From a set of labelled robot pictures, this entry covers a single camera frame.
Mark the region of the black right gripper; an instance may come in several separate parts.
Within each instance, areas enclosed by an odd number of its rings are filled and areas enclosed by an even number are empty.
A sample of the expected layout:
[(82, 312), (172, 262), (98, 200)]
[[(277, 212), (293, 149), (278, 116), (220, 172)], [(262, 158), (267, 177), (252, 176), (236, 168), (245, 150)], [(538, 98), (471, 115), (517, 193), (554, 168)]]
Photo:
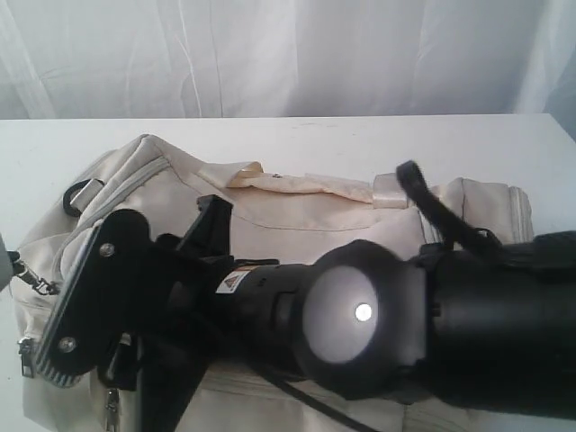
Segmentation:
[(199, 308), (230, 270), (232, 205), (198, 199), (199, 215), (181, 237), (163, 234), (139, 263), (122, 315), (128, 345), (98, 367), (102, 384), (135, 398), (133, 431), (174, 431), (208, 366), (218, 339)]

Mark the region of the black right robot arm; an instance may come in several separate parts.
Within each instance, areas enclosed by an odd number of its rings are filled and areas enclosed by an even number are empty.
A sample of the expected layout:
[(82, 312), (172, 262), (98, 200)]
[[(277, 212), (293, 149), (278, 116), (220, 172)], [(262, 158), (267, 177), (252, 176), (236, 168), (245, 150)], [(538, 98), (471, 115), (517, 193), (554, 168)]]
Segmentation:
[(286, 392), (310, 380), (348, 400), (575, 415), (575, 236), (505, 246), (460, 222), (418, 167), (398, 168), (425, 213), (463, 242), (409, 260), (356, 240), (311, 265), (230, 253), (228, 202), (210, 196), (183, 237), (152, 240), (145, 217), (116, 211), (100, 229), (103, 338), (138, 339), (122, 378), (136, 428), (172, 431), (208, 367), (242, 360)]

